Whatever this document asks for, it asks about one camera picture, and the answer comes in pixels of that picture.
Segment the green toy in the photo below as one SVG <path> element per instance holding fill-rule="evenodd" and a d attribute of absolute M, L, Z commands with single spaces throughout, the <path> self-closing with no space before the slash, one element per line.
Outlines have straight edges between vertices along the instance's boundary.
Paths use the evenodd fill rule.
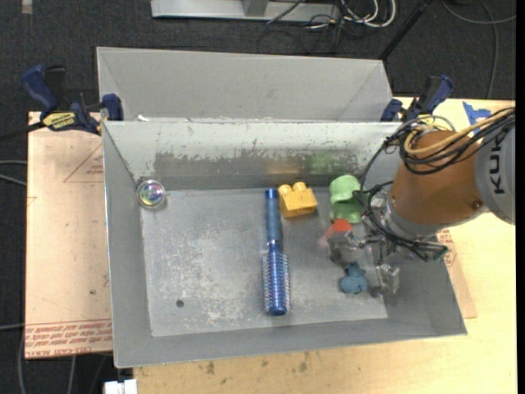
<path fill-rule="evenodd" d="M 360 223 L 363 206 L 354 198 L 353 192 L 361 184 L 353 175 L 343 175 L 330 183 L 330 219 L 346 219 L 350 223 Z"/>

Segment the round silver object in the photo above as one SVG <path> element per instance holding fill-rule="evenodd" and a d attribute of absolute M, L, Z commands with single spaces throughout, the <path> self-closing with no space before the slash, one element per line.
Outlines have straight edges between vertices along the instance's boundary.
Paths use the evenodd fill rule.
<path fill-rule="evenodd" d="M 159 208 L 166 198 L 164 186 L 155 180 L 146 180 L 137 188 L 137 200 L 142 207 Z"/>

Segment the yellow toy block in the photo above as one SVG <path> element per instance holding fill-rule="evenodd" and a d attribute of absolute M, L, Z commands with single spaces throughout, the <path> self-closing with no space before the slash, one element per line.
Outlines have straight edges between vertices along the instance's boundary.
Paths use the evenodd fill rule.
<path fill-rule="evenodd" d="M 317 208 L 317 200 L 313 191 L 304 182 L 296 182 L 293 187 L 288 184 L 280 186 L 279 208 L 283 218 L 291 218 L 302 214 L 310 214 Z"/>

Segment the blue brush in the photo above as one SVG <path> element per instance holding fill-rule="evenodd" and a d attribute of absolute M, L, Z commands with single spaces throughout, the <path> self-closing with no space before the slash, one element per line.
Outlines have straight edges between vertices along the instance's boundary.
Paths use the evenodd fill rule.
<path fill-rule="evenodd" d="M 264 309 L 281 316 L 290 311 L 290 274 L 288 257 L 281 252 L 281 213 L 276 189 L 266 190 L 266 231 L 268 254 L 262 259 Z"/>

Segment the red object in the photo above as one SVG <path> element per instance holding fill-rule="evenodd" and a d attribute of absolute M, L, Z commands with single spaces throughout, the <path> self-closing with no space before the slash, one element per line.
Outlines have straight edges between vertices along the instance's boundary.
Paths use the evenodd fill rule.
<path fill-rule="evenodd" d="M 336 219 L 332 226 L 328 228 L 328 231 L 326 231 L 325 236 L 326 238 L 330 238 L 334 232 L 347 232 L 352 231 L 352 229 L 352 225 L 350 225 L 350 222 L 346 219 Z"/>

